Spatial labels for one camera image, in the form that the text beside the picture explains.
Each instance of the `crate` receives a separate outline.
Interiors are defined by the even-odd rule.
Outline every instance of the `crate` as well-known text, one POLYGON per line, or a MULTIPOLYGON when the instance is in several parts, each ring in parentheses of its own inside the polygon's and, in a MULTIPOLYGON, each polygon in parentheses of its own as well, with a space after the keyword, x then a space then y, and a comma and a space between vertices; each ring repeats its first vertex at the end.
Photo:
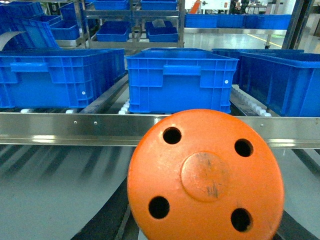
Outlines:
POLYGON ((320 54, 241 53, 239 87, 283 117, 320 117, 320 54), (263 66, 261 72, 252 65, 263 66))
POLYGON ((45 23, 48 23, 49 25, 52 25, 57 22, 60 22, 62 19, 60 15, 41 15, 41 16, 36 16, 31 20, 45 22, 45 23))
POLYGON ((110 87, 112 52, 0 52, 0 108, 84 108, 110 87))
MULTIPOLYGON (((167 28, 172 28, 173 25, 172 25, 172 22, 171 21, 163 21, 165 26, 167 28)), ((144 24, 144 28, 145 28, 145 34, 146 34, 146 38, 148 39, 149 38, 149 29, 150 28, 154 28, 154 25, 152 23, 152 21, 146 21, 145 24, 144 24)))
POLYGON ((116 48, 110 48, 108 49, 112 54, 112 68, 110 69, 110 76, 111 76, 111 85, 110 87, 115 83, 115 80, 123 76, 125 74, 125 50, 124 49, 116 49, 116 48))
POLYGON ((245 15, 218 14, 217 17, 218 28, 241 29, 244 26, 245 15))
POLYGON ((76 40, 80 37, 76 21, 61 20, 50 26, 56 40, 76 40))
POLYGON ((291 15, 259 15, 257 17, 257 29, 288 29, 291 15))
POLYGON ((96 33, 98 42, 126 42, 129 40, 130 28, 102 27, 96 33))
POLYGON ((239 81, 240 81, 240 69, 241 69, 241 63, 242 63, 241 53, 256 53, 256 54, 288 53, 289 54, 289 53, 303 53, 303 52, 304 50, 295 50, 295 49, 227 49, 227 48, 212 49, 213 54, 218 54, 224 57, 239 59, 237 70, 233 75, 232 84, 239 84, 239 81))
POLYGON ((230 113, 237 59, 207 51, 142 51, 126 58, 130 112, 212 109, 230 113))
POLYGON ((259 14, 249 14, 244 17, 244 28, 245 29, 256 29, 259 14))
POLYGON ((31 19, 43 15, 44 11, 39 2, 12 1, 0 5, 1 12, 10 17, 31 19))
MULTIPOLYGON (((88 9, 92 5, 93 4, 91 2, 86 2, 85 8, 88 9)), ((84 10, 82 9, 81 6, 82 5, 80 5, 81 17, 84 20, 84 19, 86 19, 86 15, 85 15, 84 10)), ((68 20, 68 21, 76 21, 77 20, 75 5, 73 2, 62 6, 59 9, 60 9, 63 20, 68 20)))
POLYGON ((93 2, 96 10, 128 10, 130 3, 128 0, 95 0, 93 2))
POLYGON ((0 32, 23 32, 13 37, 3 50, 59 48, 46 22, 0 16, 0 32))
POLYGON ((186 14, 185 27, 186 28, 203 28, 215 29, 218 23, 218 15, 212 14, 186 14))
POLYGON ((177 10, 177 1, 141 0, 142 10, 177 10))
POLYGON ((152 27, 148 31, 149 41, 153 43, 177 43, 178 31, 175 27, 152 27))
POLYGON ((101 28, 108 28, 108 29, 129 29, 131 33, 131 23, 129 21, 106 21, 101 28))

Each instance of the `person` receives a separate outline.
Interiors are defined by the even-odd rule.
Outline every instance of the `person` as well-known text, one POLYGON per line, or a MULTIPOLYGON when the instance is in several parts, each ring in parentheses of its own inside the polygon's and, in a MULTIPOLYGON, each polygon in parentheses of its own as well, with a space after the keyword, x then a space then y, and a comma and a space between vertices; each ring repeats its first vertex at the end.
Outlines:
POLYGON ((240 3, 239 0, 231 0, 229 14, 239 14, 240 3))

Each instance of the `orange ball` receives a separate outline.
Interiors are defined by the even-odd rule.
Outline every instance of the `orange ball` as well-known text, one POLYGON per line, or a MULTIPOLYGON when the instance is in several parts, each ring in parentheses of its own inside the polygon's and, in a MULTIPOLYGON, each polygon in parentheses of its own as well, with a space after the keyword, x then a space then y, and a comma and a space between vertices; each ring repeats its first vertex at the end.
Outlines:
POLYGON ((182 111, 153 126, 134 151, 127 183, 149 240, 271 240, 284 209, 268 145, 213 110, 182 111))

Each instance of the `crate handle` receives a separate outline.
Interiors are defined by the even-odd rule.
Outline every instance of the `crate handle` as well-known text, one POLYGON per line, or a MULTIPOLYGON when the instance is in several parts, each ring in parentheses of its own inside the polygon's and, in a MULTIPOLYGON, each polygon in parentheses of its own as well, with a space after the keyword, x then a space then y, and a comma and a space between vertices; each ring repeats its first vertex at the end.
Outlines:
POLYGON ((170 76, 201 76, 201 66, 164 65, 163 75, 170 76))
POLYGON ((11 72, 14 73, 46 73, 49 72, 46 62, 12 62, 11 72))

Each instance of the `ball hole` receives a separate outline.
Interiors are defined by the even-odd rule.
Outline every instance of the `ball hole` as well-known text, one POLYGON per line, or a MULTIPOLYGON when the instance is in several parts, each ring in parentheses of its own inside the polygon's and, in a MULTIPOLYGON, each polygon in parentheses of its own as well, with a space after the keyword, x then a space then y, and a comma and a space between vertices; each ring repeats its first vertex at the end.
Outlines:
POLYGON ((252 218, 247 210, 244 208, 237 208, 231 214, 231 223, 238 232, 246 232, 252 226, 252 218))
POLYGON ((242 157, 249 157, 254 152, 254 148, 247 139, 239 139, 234 144, 235 151, 242 157))
POLYGON ((165 218, 169 211, 170 204, 163 196, 156 196, 149 203, 149 213, 155 219, 165 218))
POLYGON ((177 144, 181 140, 181 132, 176 127, 169 127, 163 133, 163 140, 167 144, 177 144))

